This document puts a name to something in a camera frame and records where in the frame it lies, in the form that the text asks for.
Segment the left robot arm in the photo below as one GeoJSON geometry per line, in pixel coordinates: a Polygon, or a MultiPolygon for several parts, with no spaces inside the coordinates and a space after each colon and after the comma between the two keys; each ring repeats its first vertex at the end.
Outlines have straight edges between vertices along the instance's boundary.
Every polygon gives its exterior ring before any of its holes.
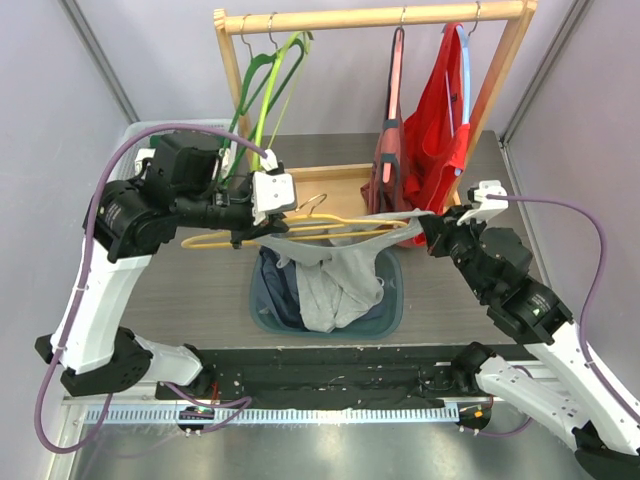
{"type": "Polygon", "coordinates": [[[224,230],[231,245],[287,230],[297,205],[292,176],[273,151],[237,189],[219,180],[223,145],[250,141],[215,127],[163,124],[146,128],[152,154],[133,177],[104,172],[83,223],[80,268],[65,316],[35,348],[73,397],[110,395],[139,382],[176,385],[193,399],[213,388],[214,367],[191,345],[144,339],[121,324],[142,272],[179,228],[224,230]]]}

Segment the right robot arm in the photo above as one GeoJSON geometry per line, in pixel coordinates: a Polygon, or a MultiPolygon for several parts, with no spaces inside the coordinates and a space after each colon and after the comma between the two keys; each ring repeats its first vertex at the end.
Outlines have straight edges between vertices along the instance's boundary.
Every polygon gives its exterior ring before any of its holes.
{"type": "Polygon", "coordinates": [[[470,205],[420,224],[428,253],[448,257],[488,317],[561,383],[559,394],[473,342],[451,362],[451,380],[465,395],[497,396],[548,429],[594,479],[639,476],[639,401],[588,349],[583,321],[529,273],[531,252],[508,228],[490,228],[470,205]]]}

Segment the grey tank top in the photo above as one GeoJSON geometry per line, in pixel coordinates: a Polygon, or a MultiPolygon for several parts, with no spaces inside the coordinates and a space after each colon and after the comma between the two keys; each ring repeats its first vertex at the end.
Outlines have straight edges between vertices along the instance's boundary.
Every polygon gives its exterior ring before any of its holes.
{"type": "Polygon", "coordinates": [[[300,315],[306,329],[330,333],[344,328],[381,303],[384,284],[378,280],[378,254],[423,232],[419,218],[429,211],[414,209],[368,215],[342,233],[362,233],[350,243],[346,238],[327,244],[295,241],[291,237],[267,235],[257,243],[279,255],[278,266],[296,267],[300,315]]]}

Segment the lime green hanger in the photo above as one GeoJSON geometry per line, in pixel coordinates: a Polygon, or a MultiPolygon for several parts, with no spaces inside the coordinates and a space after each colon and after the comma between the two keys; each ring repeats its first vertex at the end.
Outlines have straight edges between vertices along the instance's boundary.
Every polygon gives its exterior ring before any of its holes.
{"type": "Polygon", "coordinates": [[[298,70],[304,64],[304,61],[310,53],[313,39],[314,37],[311,31],[296,31],[288,37],[282,46],[276,48],[275,60],[269,74],[267,75],[266,87],[264,89],[259,116],[255,126],[253,140],[257,146],[262,146],[264,128],[269,113],[276,106],[281,95],[288,87],[288,84],[295,80],[298,70]],[[279,79],[281,70],[284,66],[285,60],[289,56],[290,50],[295,48],[299,49],[297,59],[287,70],[286,75],[282,79],[279,79]]]}

